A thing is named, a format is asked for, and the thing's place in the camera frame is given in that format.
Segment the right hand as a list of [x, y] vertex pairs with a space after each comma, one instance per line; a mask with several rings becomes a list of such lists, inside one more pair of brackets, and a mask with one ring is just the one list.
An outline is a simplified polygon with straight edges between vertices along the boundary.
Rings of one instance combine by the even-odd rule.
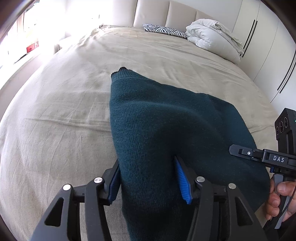
[[270, 192], [267, 202], [264, 205], [264, 216], [266, 220], [271, 220], [273, 217], [276, 217], [280, 213], [279, 205], [280, 205], [280, 195], [291, 197], [291, 202], [288, 206], [287, 212], [283, 218], [283, 221], [286, 221], [291, 216], [295, 214], [296, 204], [295, 204], [295, 193], [293, 191], [295, 189], [295, 182], [293, 181], [285, 181], [281, 182], [275, 188], [274, 180], [270, 180]]

